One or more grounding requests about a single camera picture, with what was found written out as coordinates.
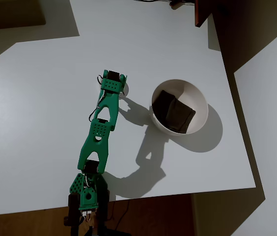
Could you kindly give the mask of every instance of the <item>hole pattern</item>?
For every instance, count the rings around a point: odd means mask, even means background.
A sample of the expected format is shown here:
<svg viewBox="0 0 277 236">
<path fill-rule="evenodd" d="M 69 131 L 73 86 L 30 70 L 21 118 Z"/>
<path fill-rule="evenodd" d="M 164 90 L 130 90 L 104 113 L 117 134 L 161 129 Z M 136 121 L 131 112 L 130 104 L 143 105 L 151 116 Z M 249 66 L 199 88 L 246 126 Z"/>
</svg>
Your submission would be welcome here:
<svg viewBox="0 0 277 236">
<path fill-rule="evenodd" d="M 70 193 L 81 193 L 83 184 L 83 175 L 78 174 L 74 180 L 74 183 L 71 185 Z"/>
<path fill-rule="evenodd" d="M 105 83 L 105 89 L 117 92 L 119 90 L 120 83 L 107 80 Z"/>
<path fill-rule="evenodd" d="M 106 126 L 101 124 L 95 124 L 93 128 L 93 134 L 96 136 L 104 137 L 106 135 Z"/>
</svg>

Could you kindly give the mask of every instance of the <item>wall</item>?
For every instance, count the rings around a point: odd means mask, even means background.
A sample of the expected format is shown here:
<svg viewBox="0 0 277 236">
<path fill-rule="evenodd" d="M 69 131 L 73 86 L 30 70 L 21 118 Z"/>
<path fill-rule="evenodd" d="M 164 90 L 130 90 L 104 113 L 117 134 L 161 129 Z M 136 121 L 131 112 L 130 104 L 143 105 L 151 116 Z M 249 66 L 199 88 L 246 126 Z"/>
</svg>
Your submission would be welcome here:
<svg viewBox="0 0 277 236">
<path fill-rule="evenodd" d="M 197 233 L 276 236 L 277 1 L 241 0 L 227 10 L 214 20 L 256 188 L 194 194 Z"/>
<path fill-rule="evenodd" d="M 234 235 L 277 235 L 277 38 L 235 77 L 266 200 Z"/>
</svg>

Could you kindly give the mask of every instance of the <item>robotic arm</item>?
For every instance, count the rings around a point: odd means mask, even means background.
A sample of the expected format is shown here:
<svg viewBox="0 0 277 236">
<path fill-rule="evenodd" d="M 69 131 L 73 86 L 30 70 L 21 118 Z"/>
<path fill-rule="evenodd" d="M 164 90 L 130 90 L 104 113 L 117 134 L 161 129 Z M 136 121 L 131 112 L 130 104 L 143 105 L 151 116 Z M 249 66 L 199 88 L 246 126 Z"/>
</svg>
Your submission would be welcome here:
<svg viewBox="0 0 277 236">
<path fill-rule="evenodd" d="M 93 112 L 95 113 L 94 118 L 91 121 L 89 134 L 82 147 L 78 163 L 81 173 L 77 174 L 70 187 L 69 215 L 64 218 L 64 225 L 71 226 L 71 235 L 76 236 L 79 224 L 92 211 L 97 211 L 99 206 L 97 215 L 101 223 L 98 228 L 105 229 L 106 231 L 102 234 L 107 235 L 107 229 L 103 222 L 107 220 L 109 194 L 102 174 L 108 159 L 109 134 L 114 131 L 118 117 L 119 94 L 124 90 L 127 77 L 105 70 L 102 78 L 97 106 Z M 110 120 L 98 118 L 104 107 L 109 109 Z M 99 161 L 88 160 L 93 152 L 98 154 Z"/>
</svg>

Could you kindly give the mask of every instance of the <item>wire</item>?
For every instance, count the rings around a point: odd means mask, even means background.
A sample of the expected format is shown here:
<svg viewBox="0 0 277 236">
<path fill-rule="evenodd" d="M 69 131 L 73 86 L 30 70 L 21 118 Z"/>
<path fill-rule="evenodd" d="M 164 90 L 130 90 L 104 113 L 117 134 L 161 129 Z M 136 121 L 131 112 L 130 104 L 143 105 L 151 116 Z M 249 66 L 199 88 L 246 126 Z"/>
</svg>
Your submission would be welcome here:
<svg viewBox="0 0 277 236">
<path fill-rule="evenodd" d="M 88 117 L 89 122 L 91 122 L 90 118 L 91 118 L 91 116 L 94 114 L 94 112 L 95 112 L 97 109 L 98 109 L 98 107 L 96 107 L 95 110 L 89 115 L 89 117 Z"/>
<path fill-rule="evenodd" d="M 109 219 L 107 219 L 107 221 L 111 220 L 113 217 L 113 212 L 114 212 L 114 204 L 115 204 L 115 201 L 113 202 L 113 205 L 112 205 L 112 213 L 111 213 L 111 217 Z"/>
<path fill-rule="evenodd" d="M 97 76 L 97 81 L 98 81 L 98 83 L 101 85 L 101 82 L 99 81 L 98 77 L 100 77 L 102 80 L 103 80 L 104 78 L 103 78 L 101 75 L 98 75 L 98 76 Z"/>
<path fill-rule="evenodd" d="M 153 1 L 159 1 L 159 0 L 134 0 L 134 1 L 143 1 L 143 2 L 153 2 Z"/>
<path fill-rule="evenodd" d="M 170 0 L 134 0 L 134 1 L 155 2 L 155 1 L 170 1 Z M 194 0 L 182 0 L 181 2 L 194 3 Z"/>
<path fill-rule="evenodd" d="M 117 224 L 117 226 L 115 227 L 115 230 L 117 230 L 117 228 L 118 228 L 118 226 L 119 226 L 119 224 L 120 224 L 122 218 L 123 218 L 123 217 L 125 216 L 125 214 L 128 212 L 128 210 L 129 210 L 129 205 L 130 205 L 130 200 L 128 200 L 127 209 L 125 210 L 125 212 L 123 213 L 123 215 L 122 215 L 121 218 L 119 219 L 118 224 Z"/>
</svg>

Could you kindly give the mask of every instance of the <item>white bowl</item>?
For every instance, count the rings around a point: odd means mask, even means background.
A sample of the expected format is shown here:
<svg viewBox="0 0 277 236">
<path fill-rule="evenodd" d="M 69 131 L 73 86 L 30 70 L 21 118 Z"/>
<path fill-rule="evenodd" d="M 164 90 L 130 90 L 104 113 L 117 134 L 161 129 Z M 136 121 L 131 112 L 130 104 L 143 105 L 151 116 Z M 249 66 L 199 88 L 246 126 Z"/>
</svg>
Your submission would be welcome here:
<svg viewBox="0 0 277 236">
<path fill-rule="evenodd" d="M 152 104 L 156 100 L 156 98 L 159 96 L 161 91 L 164 90 L 168 93 L 171 93 L 174 95 L 180 102 L 184 103 L 185 105 L 189 106 L 193 110 L 196 111 L 195 116 L 191 120 L 187 133 L 181 134 L 176 133 L 174 131 L 171 131 L 164 127 L 159 120 L 157 120 L 154 112 L 153 112 L 153 106 Z M 208 104 L 206 102 L 206 99 L 204 95 L 201 93 L 201 91 L 195 87 L 193 84 L 183 81 L 183 80 L 167 80 L 155 89 L 151 105 L 149 107 L 150 115 L 152 117 L 152 120 L 154 124 L 164 133 L 173 135 L 173 136 L 183 136 L 187 134 L 192 134 L 196 131 L 198 131 L 200 128 L 204 126 L 206 123 L 207 117 L 208 117 Z"/>
</svg>

